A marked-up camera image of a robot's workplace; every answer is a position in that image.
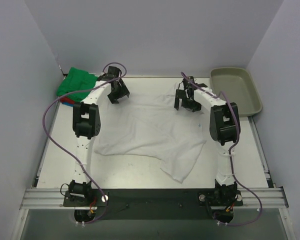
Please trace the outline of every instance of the green cloth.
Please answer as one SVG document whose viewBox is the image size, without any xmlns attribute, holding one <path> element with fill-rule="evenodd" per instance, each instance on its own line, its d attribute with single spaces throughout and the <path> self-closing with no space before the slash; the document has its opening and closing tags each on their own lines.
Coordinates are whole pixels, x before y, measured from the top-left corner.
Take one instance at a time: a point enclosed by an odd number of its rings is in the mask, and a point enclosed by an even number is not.
<svg viewBox="0 0 300 240">
<path fill-rule="evenodd" d="M 97 78 L 98 77 L 88 73 L 87 71 L 71 67 L 68 75 L 56 91 L 56 95 L 60 97 L 69 92 L 92 89 L 96 85 Z M 75 102 L 81 102 L 89 95 L 89 93 L 89 91 L 74 93 L 67 97 Z"/>
</svg>

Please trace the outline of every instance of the cable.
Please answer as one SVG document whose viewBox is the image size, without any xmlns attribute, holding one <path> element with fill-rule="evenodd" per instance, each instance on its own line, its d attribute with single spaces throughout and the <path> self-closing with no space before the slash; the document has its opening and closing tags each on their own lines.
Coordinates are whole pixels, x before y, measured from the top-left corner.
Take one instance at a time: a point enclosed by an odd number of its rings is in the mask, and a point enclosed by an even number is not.
<svg viewBox="0 0 300 240">
<path fill-rule="evenodd" d="M 184 79 L 188 80 L 188 77 L 187 77 L 183 72 L 181 72 L 181 75 L 182 75 L 182 77 L 183 77 Z M 202 92 L 208 94 L 209 96 L 213 97 L 214 99 L 217 99 L 217 98 L 219 98 L 220 95 L 223 95 L 223 97 L 224 97 L 224 99 L 225 99 L 225 101 L 226 101 L 226 104 L 227 104 L 228 107 L 229 107 L 229 110 L 230 110 L 231 115 L 232 115 L 233 120 L 234 120 L 235 130 L 236 130 L 236 141 L 235 141 L 235 143 L 229 148 L 229 151 L 228 151 L 228 152 L 229 152 L 229 156 L 230 156 L 231 173 L 232 173 L 232 175 L 233 175 L 234 180 L 236 181 L 236 183 L 237 183 L 238 185 L 240 185 L 242 188 L 244 188 L 245 190 L 247 190 L 249 193 L 253 194 L 253 195 L 256 197 L 256 199 L 258 200 L 258 202 L 259 202 L 259 204 L 260 204 L 260 209 L 259 209 L 259 214 L 256 216 L 255 219 L 250 220 L 250 221 L 246 221 L 246 222 L 242 222 L 242 223 L 229 223 L 229 224 L 227 224 L 227 226 L 230 226 L 230 227 L 240 227 L 240 226 L 245 226 L 245 225 L 248 225 L 248 224 L 252 224 L 252 223 L 256 222 L 256 221 L 261 217 L 262 212 L 263 212 L 263 206 L 262 206 L 261 199 L 257 196 L 257 194 L 255 194 L 252 190 L 250 190 L 249 188 L 247 188 L 246 186 L 244 186 L 244 185 L 237 179 L 237 177 L 236 177 L 236 175 L 235 175 L 234 160 L 233 160 L 233 158 L 232 158 L 231 151 L 232 151 L 232 149 L 233 149 L 233 148 L 238 144 L 238 142 L 239 142 L 239 139 L 240 139 L 240 129 L 239 129 L 238 120 L 237 120 L 237 118 L 236 118 L 236 115 L 235 115 L 235 113 L 234 113 L 234 110 L 232 109 L 231 104 L 230 104 L 230 102 L 229 102 L 229 99 L 227 98 L 226 94 L 225 94 L 223 91 L 220 92 L 219 96 L 216 96 L 216 95 L 214 95 L 213 93 L 210 93 L 210 92 L 208 92 L 208 91 L 203 90 L 201 87 L 198 87 L 197 85 L 195 85 L 195 84 L 194 84 L 193 82 L 191 82 L 191 81 L 188 81 L 188 83 L 192 84 L 192 85 L 195 86 L 197 89 L 199 89 L 200 91 L 202 91 Z"/>
<path fill-rule="evenodd" d="M 94 88 L 91 88 L 91 89 L 86 89 L 86 90 L 78 90 L 78 91 L 71 91 L 71 92 L 68 92 L 62 96 L 59 96 L 57 97 L 47 108 L 46 110 L 44 111 L 43 113 L 43 116 L 42 116 L 42 127 L 43 127 L 43 130 L 45 132 L 45 134 L 47 135 L 47 137 L 51 140 L 51 142 L 53 142 L 57 147 L 59 147 L 61 150 L 63 150 L 64 152 L 66 152 L 67 154 L 69 154 L 71 157 L 74 158 L 74 160 L 77 161 L 77 163 L 80 165 L 82 171 L 84 172 L 84 174 L 88 177 L 88 179 L 90 179 L 90 181 L 98 188 L 98 190 L 101 192 L 104 200 L 105 200 L 105 208 L 104 208 L 104 211 L 103 213 L 98 216 L 98 217 L 95 217 L 93 220 L 91 221 L 88 221 L 86 222 L 85 224 L 91 224 L 91 223 L 94 223 L 95 221 L 101 219 L 105 214 L 106 214 L 106 211 L 107 211 L 107 208 L 108 208 L 108 204 L 107 204 L 107 198 L 106 198 L 106 194 L 104 193 L 104 191 L 101 189 L 101 187 L 96 183 L 96 181 L 89 175 L 89 173 L 86 171 L 85 167 L 83 166 L 82 162 L 79 160 L 79 158 L 77 158 L 73 153 L 71 153 L 70 151 L 68 151 L 67 149 L 65 149 L 63 146 L 61 146 L 59 143 L 56 142 L 56 140 L 54 140 L 52 138 L 52 136 L 50 135 L 47 127 L 46 127 L 46 115 L 49 111 L 49 109 L 55 104 L 57 103 L 60 99 L 68 96 L 68 95 L 71 95 L 71 94 L 77 94 L 77 93 L 86 93 L 86 92 L 91 92 L 91 91 L 94 91 L 94 90 L 97 90 L 99 88 L 101 88 L 102 86 L 106 85 L 106 84 L 109 84 L 109 83 L 112 83 L 116 80 L 119 80 L 120 78 L 123 78 L 126 74 L 127 74 L 127 69 L 124 65 L 122 65 L 121 63 L 119 62 L 110 62 L 108 63 L 102 70 L 102 72 L 105 72 L 106 68 L 112 64 L 117 64 L 117 65 L 120 65 L 121 67 L 123 67 L 124 69 L 124 74 L 120 77 L 116 77 L 114 79 L 111 79 L 109 81 L 105 81 L 104 83 L 102 83 L 101 85 L 99 86 L 96 86 Z"/>
<path fill-rule="evenodd" d="M 66 195 L 64 195 L 64 194 L 62 193 L 62 187 L 63 187 L 64 185 L 67 185 L 67 186 L 68 186 L 68 189 L 69 189 L 69 184 L 63 183 L 63 184 L 61 185 L 61 187 L 60 187 L 60 193 L 61 193 L 62 196 L 65 197 Z"/>
</svg>

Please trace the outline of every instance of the wrinkled white fabric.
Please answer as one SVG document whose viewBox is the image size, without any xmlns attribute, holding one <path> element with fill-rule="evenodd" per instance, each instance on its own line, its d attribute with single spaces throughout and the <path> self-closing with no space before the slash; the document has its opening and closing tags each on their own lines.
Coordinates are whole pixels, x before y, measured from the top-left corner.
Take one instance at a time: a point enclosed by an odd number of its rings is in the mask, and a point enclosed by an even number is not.
<svg viewBox="0 0 300 240">
<path fill-rule="evenodd" d="M 140 155 L 161 160 L 161 169 L 183 182 L 206 142 L 201 111 L 174 109 L 172 86 L 166 94 L 131 92 L 119 104 L 108 100 L 100 108 L 101 131 L 94 151 L 102 155 Z"/>
</svg>

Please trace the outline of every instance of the screw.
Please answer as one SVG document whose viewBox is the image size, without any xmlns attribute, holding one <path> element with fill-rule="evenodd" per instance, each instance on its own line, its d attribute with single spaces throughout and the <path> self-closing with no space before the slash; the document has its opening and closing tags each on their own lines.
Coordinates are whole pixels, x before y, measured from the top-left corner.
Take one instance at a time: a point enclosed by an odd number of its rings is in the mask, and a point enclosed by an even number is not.
<svg viewBox="0 0 300 240">
<path fill-rule="evenodd" d="M 205 196 L 205 195 L 201 194 L 201 195 L 199 196 L 199 201 L 200 201 L 200 202 L 204 202 L 205 199 L 206 199 L 206 196 Z"/>
</svg>

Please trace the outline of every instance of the gray wall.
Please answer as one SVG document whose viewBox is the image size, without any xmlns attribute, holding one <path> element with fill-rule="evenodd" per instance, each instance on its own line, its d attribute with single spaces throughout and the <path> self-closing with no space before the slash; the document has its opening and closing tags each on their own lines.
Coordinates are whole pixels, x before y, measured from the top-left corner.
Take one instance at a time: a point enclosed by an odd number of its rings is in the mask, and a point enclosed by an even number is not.
<svg viewBox="0 0 300 240">
<path fill-rule="evenodd" d="M 283 2 L 248 70 L 264 106 L 255 117 L 262 147 L 300 239 L 300 0 Z"/>
<path fill-rule="evenodd" d="M 25 0 L 58 62 L 130 75 L 246 67 L 283 0 Z"/>
<path fill-rule="evenodd" d="M 0 240 L 10 239 L 39 164 L 46 140 L 41 117 L 61 79 L 25 3 L 0 0 Z"/>
</svg>

